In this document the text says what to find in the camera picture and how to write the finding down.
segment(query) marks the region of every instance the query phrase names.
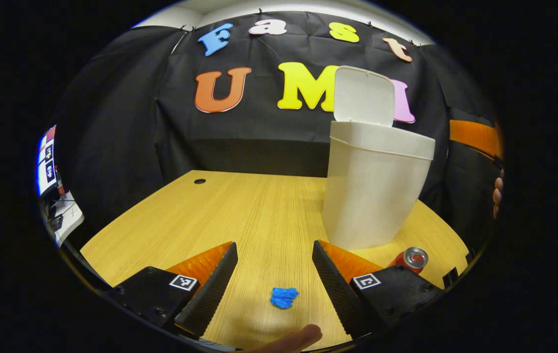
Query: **monitor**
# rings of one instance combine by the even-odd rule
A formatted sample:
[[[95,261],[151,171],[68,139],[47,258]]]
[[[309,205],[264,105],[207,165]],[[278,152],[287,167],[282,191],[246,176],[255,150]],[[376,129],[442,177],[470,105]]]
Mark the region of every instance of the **monitor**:
[[[37,153],[37,190],[39,196],[44,196],[56,188],[57,178],[54,170],[54,133],[57,125],[46,131],[39,141]]]

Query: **white wall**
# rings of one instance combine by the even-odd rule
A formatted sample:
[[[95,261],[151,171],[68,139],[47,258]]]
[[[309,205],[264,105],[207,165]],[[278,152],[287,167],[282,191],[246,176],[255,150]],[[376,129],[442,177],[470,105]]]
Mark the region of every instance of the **white wall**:
[[[187,0],[171,5],[163,11],[147,18],[136,26],[172,26],[181,27],[187,24],[185,29],[192,26],[201,27],[210,23],[222,21],[245,14],[259,12],[259,7],[263,11],[311,11],[316,13],[332,14],[362,23],[371,22],[377,28],[389,31],[406,40],[413,40],[417,44],[433,44],[433,40],[417,28],[397,18],[393,14],[380,9],[376,6],[363,2],[363,6],[357,7],[340,1],[333,0],[284,0],[274,2],[272,0],[248,0],[233,3],[232,0],[226,1],[225,7],[220,7],[221,1],[214,0],[210,5],[207,0]]]

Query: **wooden table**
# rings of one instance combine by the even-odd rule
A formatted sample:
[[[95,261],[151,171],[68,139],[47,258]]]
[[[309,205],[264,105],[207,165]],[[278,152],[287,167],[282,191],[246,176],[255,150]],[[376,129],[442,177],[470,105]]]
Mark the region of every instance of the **wooden table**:
[[[206,183],[195,184],[196,179]],[[321,327],[311,349],[350,340],[316,268],[313,242],[328,241],[322,221],[325,178],[192,171],[150,195],[101,230],[81,250],[112,286],[145,266],[163,270],[227,241],[238,265],[203,338],[249,349],[306,324]],[[442,276],[466,267],[468,250],[432,210],[417,201],[395,239],[351,251],[380,266],[420,246],[429,264],[420,275],[444,288]],[[272,306],[273,287],[295,287],[291,308]]]

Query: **hand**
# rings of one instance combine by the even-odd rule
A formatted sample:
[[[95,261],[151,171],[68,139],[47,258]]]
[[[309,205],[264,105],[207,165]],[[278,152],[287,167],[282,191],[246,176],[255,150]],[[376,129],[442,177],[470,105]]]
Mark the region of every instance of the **hand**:
[[[503,180],[505,179],[505,171],[501,169],[501,177],[496,178],[494,181],[494,192],[492,192],[492,200],[494,201],[494,208],[492,209],[492,215],[496,219],[496,215],[499,213],[499,203],[503,198]]]
[[[308,324],[301,331],[290,332],[280,339],[242,353],[298,353],[322,338],[320,327]]]

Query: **orange letter u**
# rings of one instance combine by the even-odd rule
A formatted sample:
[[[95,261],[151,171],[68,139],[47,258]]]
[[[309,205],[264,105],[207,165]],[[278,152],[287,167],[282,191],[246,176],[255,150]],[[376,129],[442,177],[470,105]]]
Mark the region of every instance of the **orange letter u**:
[[[246,75],[251,71],[250,67],[236,67],[230,69],[227,74],[231,76],[231,90],[225,99],[214,99],[214,86],[216,79],[222,76],[222,72],[210,71],[196,77],[198,87],[196,88],[196,108],[206,113],[225,112],[232,109],[242,100],[243,82]]]

